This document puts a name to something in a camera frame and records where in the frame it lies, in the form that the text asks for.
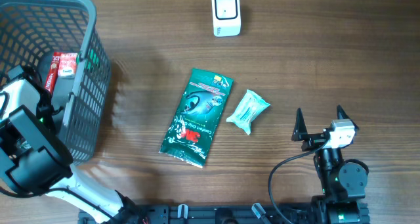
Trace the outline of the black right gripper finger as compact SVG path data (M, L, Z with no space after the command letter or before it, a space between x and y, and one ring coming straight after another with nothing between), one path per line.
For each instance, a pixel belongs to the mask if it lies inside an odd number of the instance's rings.
M308 131L305 125L305 119L301 108L297 109L295 126L293 129L293 134L291 136L292 141L305 141L308 140Z
M358 131L359 127L354 123L354 121L347 115L347 113L344 111L343 107L339 104L337 106L337 118L339 120L350 120L354 126L354 130Z

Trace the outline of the teal wet wipes pack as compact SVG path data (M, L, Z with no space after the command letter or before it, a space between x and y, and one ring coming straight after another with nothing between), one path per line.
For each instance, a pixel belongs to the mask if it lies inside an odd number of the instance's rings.
M252 90L247 90L234 113L226 121L234 123L243 129L247 135L251 134L251 122L270 106L261 96Z

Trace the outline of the green 3M gloves package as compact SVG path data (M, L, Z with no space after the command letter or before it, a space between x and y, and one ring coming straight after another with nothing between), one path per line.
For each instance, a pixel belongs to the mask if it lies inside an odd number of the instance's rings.
M202 168L233 83L222 74L192 69L159 151Z

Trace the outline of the red white small packet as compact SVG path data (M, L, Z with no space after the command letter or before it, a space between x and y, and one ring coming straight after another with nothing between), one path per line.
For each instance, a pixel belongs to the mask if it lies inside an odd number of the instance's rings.
M77 72L77 66L77 53L62 53L58 69L58 77L74 78Z

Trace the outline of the red Nescafe stick sachet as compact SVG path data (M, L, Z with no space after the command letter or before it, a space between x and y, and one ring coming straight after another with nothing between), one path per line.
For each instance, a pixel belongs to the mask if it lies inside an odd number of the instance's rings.
M52 55L52 61L50 64L49 72L47 74L44 88L52 95L54 91L54 87L56 85L56 81L58 78L58 69L60 66L60 58L62 52L54 52Z

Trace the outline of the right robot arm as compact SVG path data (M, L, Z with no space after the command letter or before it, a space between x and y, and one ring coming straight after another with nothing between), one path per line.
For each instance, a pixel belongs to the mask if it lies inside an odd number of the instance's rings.
M366 197L369 168L357 159L343 158L341 150L353 143L359 127L343 108L337 106L337 119L321 133L309 134L303 113L296 113L292 141L301 141L303 152L313 152L314 167L323 194L311 200L314 223L369 223Z

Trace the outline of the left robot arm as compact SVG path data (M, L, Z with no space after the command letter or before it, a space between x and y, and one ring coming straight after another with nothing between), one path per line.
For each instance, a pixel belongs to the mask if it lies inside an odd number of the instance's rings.
M1 194L61 199L96 223L140 223L141 210L120 192L103 187L74 165L56 136L51 94L39 73L16 66L1 87Z

